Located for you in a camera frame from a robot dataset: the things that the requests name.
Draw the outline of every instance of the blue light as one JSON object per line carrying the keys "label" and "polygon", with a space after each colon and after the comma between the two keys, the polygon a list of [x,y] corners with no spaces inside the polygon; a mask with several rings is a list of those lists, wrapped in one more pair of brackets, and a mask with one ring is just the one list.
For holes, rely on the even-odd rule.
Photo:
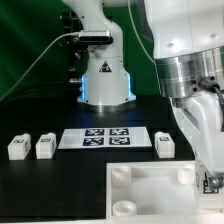
{"label": "blue light", "polygon": [[128,73],[128,95],[129,95],[129,98],[131,98],[131,96],[132,96],[132,92],[131,92],[131,77],[130,77],[129,73]]}
{"label": "blue light", "polygon": [[85,77],[82,76],[82,99],[85,99]]}

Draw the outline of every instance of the warning label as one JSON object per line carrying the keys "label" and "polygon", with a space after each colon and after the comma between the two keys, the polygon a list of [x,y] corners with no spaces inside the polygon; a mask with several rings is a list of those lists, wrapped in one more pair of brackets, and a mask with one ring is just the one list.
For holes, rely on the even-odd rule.
{"label": "warning label", "polygon": [[110,66],[108,65],[108,63],[105,61],[103,66],[100,69],[100,72],[112,72],[110,69]]}

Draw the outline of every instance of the small white box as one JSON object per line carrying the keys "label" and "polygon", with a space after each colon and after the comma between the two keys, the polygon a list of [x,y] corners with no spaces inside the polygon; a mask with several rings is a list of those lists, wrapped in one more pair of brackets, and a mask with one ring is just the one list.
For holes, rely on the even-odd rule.
{"label": "small white box", "polygon": [[174,158],[175,144],[168,133],[155,134],[155,148],[159,158]]}
{"label": "small white box", "polygon": [[24,160],[30,149],[30,135],[16,135],[8,145],[9,160]]}
{"label": "small white box", "polygon": [[56,135],[54,133],[41,135],[36,144],[37,159],[52,159],[56,147]]}

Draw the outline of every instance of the white cable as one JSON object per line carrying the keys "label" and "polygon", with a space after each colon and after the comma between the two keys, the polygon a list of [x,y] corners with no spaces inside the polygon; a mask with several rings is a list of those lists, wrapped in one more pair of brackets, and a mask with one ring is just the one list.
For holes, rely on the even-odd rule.
{"label": "white cable", "polygon": [[148,52],[146,51],[146,49],[145,49],[145,47],[144,47],[144,45],[143,45],[143,43],[142,43],[142,41],[141,41],[141,39],[140,39],[140,37],[139,37],[139,35],[138,35],[138,31],[137,31],[137,29],[136,29],[136,26],[135,26],[135,23],[134,23],[134,20],[133,20],[133,15],[132,15],[132,12],[131,12],[130,0],[128,0],[128,11],[129,11],[129,16],[130,16],[130,19],[131,19],[131,24],[132,24],[133,30],[134,30],[134,32],[135,32],[135,35],[136,35],[136,37],[137,37],[137,39],[138,39],[139,44],[141,45],[143,51],[145,52],[145,54],[146,54],[146,56],[149,58],[149,60],[150,60],[153,64],[155,64],[154,60],[150,57],[150,55],[149,55]]}
{"label": "white cable", "polygon": [[20,79],[9,89],[1,98],[0,103],[10,94],[13,90],[22,82],[22,80],[28,75],[37,62],[46,54],[46,52],[61,38],[66,36],[73,36],[75,33],[66,33],[56,38],[49,46],[43,51],[43,53],[33,62],[33,64],[26,70],[26,72],[20,77]]}

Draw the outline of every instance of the white plastic block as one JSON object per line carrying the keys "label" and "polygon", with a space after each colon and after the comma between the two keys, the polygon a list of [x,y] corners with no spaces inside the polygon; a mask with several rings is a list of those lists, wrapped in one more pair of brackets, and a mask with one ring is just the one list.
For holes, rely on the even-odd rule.
{"label": "white plastic block", "polygon": [[192,185],[195,181],[195,165],[184,164],[178,169],[178,182],[183,185]]}
{"label": "white plastic block", "polygon": [[137,215],[137,206],[132,201],[119,201],[113,205],[114,216]]}
{"label": "white plastic block", "polygon": [[56,147],[56,135],[54,133],[41,135],[36,144],[37,159],[51,159],[54,155]]}
{"label": "white plastic block", "polygon": [[117,187],[125,187],[131,184],[131,167],[120,166],[112,169],[112,183]]}
{"label": "white plastic block", "polygon": [[24,160],[30,149],[30,135],[16,135],[8,145],[9,160]]}
{"label": "white plastic block", "polygon": [[175,144],[168,133],[155,134],[155,148],[159,158],[174,158]]}

